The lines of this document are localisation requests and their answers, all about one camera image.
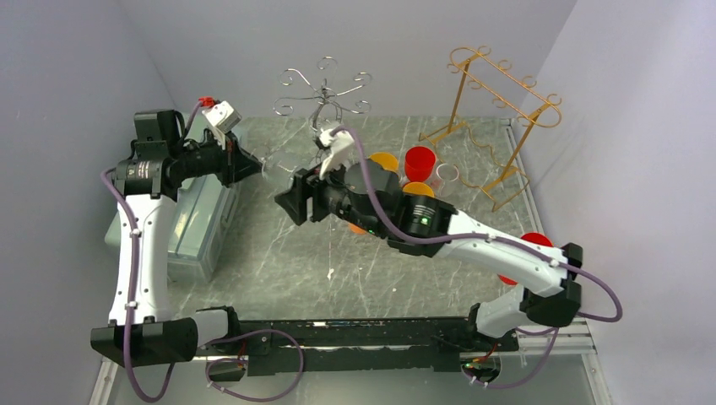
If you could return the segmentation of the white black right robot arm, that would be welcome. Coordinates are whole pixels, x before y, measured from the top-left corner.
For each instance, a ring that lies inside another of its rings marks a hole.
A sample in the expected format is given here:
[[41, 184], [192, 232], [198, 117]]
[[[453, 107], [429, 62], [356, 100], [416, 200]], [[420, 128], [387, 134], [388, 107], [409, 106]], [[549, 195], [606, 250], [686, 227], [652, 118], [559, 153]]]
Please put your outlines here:
[[465, 338], [476, 350], [489, 348], [522, 325], [561, 328], [572, 323], [581, 307], [582, 288], [567, 268], [572, 260], [564, 250], [492, 229], [448, 202], [406, 193], [397, 174], [374, 162], [368, 164], [368, 175], [386, 221], [372, 206], [359, 165], [324, 178], [318, 168], [300, 169], [290, 188], [274, 200], [297, 225], [333, 215], [384, 239], [402, 254], [455, 259], [516, 282], [502, 296], [472, 307]]

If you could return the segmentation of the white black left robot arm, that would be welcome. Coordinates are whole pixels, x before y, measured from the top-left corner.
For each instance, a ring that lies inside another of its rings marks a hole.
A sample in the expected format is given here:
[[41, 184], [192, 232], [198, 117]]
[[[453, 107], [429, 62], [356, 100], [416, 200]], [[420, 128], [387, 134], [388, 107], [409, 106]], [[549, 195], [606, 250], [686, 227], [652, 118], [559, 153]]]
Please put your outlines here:
[[90, 346], [125, 369], [187, 362], [206, 344], [232, 354], [242, 343], [232, 307], [176, 319], [168, 297], [168, 247], [182, 183], [214, 175], [230, 187], [262, 169], [232, 132], [238, 113], [217, 105], [204, 117], [209, 135], [198, 143], [176, 110], [136, 113], [131, 157], [102, 175], [117, 200], [122, 233], [108, 324], [92, 329]]

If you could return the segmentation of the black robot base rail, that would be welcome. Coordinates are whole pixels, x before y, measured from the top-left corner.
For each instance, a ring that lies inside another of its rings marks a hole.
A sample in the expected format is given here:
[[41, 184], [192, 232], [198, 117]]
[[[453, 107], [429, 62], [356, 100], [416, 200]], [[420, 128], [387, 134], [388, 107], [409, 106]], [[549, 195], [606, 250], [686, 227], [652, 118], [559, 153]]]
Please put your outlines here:
[[231, 343], [205, 344], [200, 356], [240, 357], [249, 376], [303, 370], [458, 372], [468, 357], [516, 352], [516, 332], [487, 337], [463, 316], [239, 321]]

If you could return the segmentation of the clear ribbed wine glass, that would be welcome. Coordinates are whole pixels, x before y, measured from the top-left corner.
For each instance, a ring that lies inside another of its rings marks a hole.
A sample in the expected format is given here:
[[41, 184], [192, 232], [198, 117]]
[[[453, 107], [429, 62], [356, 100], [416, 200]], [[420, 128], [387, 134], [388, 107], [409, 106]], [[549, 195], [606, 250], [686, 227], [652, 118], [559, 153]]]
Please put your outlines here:
[[263, 160], [262, 176], [277, 190], [290, 189], [298, 163], [289, 154], [273, 154]]

